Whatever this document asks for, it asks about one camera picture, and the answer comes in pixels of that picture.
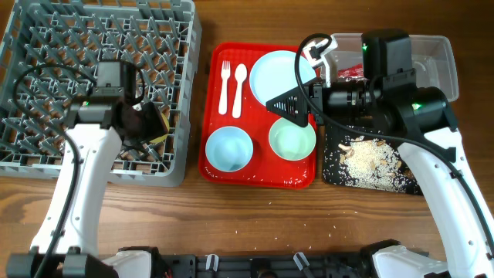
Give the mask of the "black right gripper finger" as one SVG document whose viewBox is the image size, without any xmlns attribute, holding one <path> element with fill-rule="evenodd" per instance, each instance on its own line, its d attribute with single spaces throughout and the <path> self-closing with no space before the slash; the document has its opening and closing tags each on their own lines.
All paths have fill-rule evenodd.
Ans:
<svg viewBox="0 0 494 278">
<path fill-rule="evenodd" d="M 299 87 L 295 87 L 266 102 L 267 107 L 289 107 L 296 105 L 301 105 L 302 107 L 308 105 L 304 93 Z"/>
<path fill-rule="evenodd" d="M 268 101 L 266 109 L 299 127 L 305 127 L 308 124 L 309 111 L 304 101 Z"/>
</svg>

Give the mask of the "yellow plastic cup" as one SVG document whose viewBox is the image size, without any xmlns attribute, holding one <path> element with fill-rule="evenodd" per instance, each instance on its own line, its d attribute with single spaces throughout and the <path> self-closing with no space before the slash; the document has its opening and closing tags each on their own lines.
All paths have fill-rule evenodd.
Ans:
<svg viewBox="0 0 494 278">
<path fill-rule="evenodd" d="M 151 135 L 149 142 L 157 144 L 167 139 L 170 131 L 169 121 L 164 113 L 159 113 L 159 117 L 153 120 L 151 125 Z"/>
</svg>

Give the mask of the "red ketchup packet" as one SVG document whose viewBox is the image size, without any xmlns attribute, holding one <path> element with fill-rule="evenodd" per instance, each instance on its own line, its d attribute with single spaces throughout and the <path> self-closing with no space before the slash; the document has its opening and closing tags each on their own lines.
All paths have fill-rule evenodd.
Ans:
<svg viewBox="0 0 494 278">
<path fill-rule="evenodd" d="M 357 64 L 347 69 L 341 69 L 338 71 L 337 76 L 345 80 L 361 80 L 364 79 L 364 67 L 363 64 Z"/>
</svg>

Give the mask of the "mint green bowl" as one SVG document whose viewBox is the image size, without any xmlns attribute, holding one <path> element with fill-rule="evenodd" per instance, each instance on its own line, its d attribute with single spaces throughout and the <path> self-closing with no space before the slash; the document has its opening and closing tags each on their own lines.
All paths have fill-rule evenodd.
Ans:
<svg viewBox="0 0 494 278">
<path fill-rule="evenodd" d="M 316 132 L 310 124 L 300 127 L 279 118 L 269 129 L 269 146 L 284 160 L 301 161 L 316 147 Z"/>
</svg>

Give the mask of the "white plastic spoon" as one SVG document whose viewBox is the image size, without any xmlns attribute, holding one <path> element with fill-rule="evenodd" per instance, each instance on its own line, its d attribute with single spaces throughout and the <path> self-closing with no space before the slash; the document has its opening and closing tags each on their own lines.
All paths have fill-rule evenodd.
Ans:
<svg viewBox="0 0 494 278">
<path fill-rule="evenodd" d="M 236 119 L 241 117 L 242 112 L 242 85 L 246 80 L 248 71 L 246 65 L 240 63 L 235 69 L 236 90 L 232 108 L 232 116 Z"/>
</svg>

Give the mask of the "white plastic fork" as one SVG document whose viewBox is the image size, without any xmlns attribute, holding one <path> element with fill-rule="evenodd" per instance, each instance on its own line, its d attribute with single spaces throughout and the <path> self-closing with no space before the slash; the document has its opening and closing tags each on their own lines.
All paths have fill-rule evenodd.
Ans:
<svg viewBox="0 0 494 278">
<path fill-rule="evenodd" d="M 220 115 L 225 115 L 228 109 L 228 79 L 231 75 L 231 65 L 229 61 L 224 61 L 222 63 L 221 78 L 222 87 L 220 93 L 220 99 L 218 104 L 218 113 Z"/>
</svg>

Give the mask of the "light blue bowl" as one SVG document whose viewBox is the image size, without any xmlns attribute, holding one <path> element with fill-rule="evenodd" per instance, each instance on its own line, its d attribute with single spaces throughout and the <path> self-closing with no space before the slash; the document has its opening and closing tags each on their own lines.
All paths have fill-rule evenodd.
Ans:
<svg viewBox="0 0 494 278">
<path fill-rule="evenodd" d="M 222 172 L 243 169 L 254 152 L 251 137 L 241 128 L 220 127 L 206 141 L 205 155 L 213 168 Z"/>
</svg>

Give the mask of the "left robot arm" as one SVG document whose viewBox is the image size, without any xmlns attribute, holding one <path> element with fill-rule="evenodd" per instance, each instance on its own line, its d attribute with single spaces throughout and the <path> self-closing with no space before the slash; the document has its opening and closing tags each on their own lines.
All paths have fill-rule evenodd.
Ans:
<svg viewBox="0 0 494 278">
<path fill-rule="evenodd" d="M 164 277 L 167 264 L 156 247 L 126 247 L 99 259 L 97 230 L 113 163 L 123 147 L 162 141 L 167 121 L 138 87 L 133 63 L 103 60 L 84 96 L 67 107 L 62 170 L 49 210 L 29 251 L 8 258 L 8 277 Z"/>
</svg>

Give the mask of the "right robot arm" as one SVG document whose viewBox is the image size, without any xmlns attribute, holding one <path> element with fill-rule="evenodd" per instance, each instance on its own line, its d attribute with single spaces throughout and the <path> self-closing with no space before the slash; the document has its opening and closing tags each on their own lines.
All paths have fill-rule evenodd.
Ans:
<svg viewBox="0 0 494 278">
<path fill-rule="evenodd" d="M 386 240 L 360 251 L 362 277 L 491 277 L 493 217 L 465 157 L 458 121 L 437 87 L 419 87 L 411 39 L 401 29 L 361 36 L 364 79 L 296 79 L 296 86 L 266 103 L 268 111 L 298 126 L 309 116 L 357 134 L 363 117 L 373 138 L 393 141 L 425 197 L 445 249 L 445 261 Z"/>
</svg>

